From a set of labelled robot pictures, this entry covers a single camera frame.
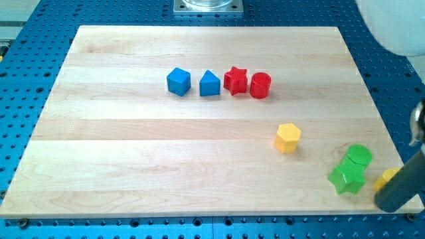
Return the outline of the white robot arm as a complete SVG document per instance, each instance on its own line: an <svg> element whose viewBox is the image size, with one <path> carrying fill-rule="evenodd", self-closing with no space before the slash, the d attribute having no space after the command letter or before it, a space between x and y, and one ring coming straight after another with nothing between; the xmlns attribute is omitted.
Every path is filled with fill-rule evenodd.
<svg viewBox="0 0 425 239"><path fill-rule="evenodd" d="M377 42L401 56L424 54L424 0L356 0Z"/></svg>

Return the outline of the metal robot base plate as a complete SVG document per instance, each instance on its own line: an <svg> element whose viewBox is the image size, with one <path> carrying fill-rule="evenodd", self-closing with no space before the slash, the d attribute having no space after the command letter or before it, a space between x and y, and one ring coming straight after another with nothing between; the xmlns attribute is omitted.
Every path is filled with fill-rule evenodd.
<svg viewBox="0 0 425 239"><path fill-rule="evenodd" d="M174 0L174 15L243 15L243 0Z"/></svg>

